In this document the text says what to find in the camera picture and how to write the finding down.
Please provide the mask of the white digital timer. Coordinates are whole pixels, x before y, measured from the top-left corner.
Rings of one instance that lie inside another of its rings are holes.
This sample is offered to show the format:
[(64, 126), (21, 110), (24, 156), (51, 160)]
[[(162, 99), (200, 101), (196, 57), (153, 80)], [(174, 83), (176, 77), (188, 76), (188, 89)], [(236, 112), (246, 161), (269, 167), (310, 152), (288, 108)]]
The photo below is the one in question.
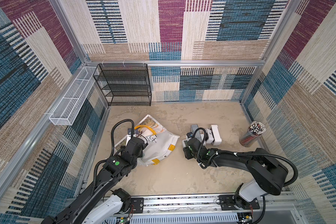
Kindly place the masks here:
[(188, 140), (182, 140), (183, 148), (188, 147)]

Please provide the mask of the grey square device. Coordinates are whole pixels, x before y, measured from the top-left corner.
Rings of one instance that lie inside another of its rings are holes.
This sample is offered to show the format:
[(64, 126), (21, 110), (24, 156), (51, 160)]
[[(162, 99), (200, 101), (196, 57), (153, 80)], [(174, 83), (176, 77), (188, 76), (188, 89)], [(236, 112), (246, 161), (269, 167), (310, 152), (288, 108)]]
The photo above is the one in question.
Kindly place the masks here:
[(198, 126), (197, 124), (191, 125), (191, 126), (190, 126), (190, 131), (191, 131), (192, 133), (195, 133), (195, 131), (196, 131), (198, 128), (199, 128), (199, 126)]

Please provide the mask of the white canvas bag yellow handles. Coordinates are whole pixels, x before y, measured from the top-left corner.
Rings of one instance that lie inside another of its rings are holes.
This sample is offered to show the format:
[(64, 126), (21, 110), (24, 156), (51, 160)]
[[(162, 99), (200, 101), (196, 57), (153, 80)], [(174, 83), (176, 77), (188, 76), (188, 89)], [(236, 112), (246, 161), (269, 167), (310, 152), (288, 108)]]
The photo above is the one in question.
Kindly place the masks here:
[(166, 159), (175, 149), (178, 135), (169, 132), (151, 115), (146, 115), (136, 126), (134, 137), (138, 137), (147, 144), (138, 165), (157, 165)]

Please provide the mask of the white rectangular alarm clock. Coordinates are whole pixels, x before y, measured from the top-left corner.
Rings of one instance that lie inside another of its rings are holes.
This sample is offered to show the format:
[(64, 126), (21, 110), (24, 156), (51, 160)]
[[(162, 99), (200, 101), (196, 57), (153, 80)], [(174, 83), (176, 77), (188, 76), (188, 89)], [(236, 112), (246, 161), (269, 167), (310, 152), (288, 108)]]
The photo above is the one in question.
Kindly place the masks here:
[(222, 143), (222, 139), (218, 130), (218, 125), (211, 125), (211, 132), (214, 138), (212, 145), (219, 146)]

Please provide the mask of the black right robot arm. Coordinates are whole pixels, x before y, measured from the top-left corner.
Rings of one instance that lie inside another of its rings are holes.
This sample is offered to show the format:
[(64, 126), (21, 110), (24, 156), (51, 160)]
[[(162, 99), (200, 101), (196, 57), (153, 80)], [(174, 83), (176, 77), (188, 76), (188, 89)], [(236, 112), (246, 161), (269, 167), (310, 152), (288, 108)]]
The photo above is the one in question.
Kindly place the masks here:
[(250, 214), (241, 218), (240, 224), (259, 224), (266, 213), (266, 195), (278, 196), (282, 189), (293, 184), (298, 178), (298, 168), (287, 158), (268, 153), (263, 148), (249, 152), (232, 152), (218, 148), (207, 148), (209, 139), (201, 127), (186, 134), (183, 144), (185, 158), (195, 159), (202, 169), (208, 167), (229, 167), (249, 172), (253, 179), (238, 186), (234, 194), (218, 197), (216, 204), (223, 211), (249, 210)]

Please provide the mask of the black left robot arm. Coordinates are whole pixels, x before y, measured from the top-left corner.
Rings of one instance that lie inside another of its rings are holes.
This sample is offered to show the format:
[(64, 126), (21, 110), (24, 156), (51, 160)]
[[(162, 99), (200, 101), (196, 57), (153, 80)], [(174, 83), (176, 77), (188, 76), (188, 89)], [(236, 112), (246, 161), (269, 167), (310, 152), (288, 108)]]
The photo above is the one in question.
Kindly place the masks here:
[[(130, 140), (125, 147), (114, 154), (115, 129), (125, 122), (132, 125)], [(126, 192), (115, 193), (106, 204), (98, 207), (96, 205), (109, 190), (137, 166), (138, 158), (143, 156), (143, 150), (147, 143), (134, 136), (134, 128), (134, 122), (131, 119), (124, 119), (113, 126), (111, 154), (107, 159), (101, 160), (95, 165), (91, 184), (62, 212), (54, 217), (47, 216), (42, 221), (43, 224), (100, 224), (109, 216), (120, 211), (123, 212), (122, 208), (125, 210), (129, 208), (129, 195)]]

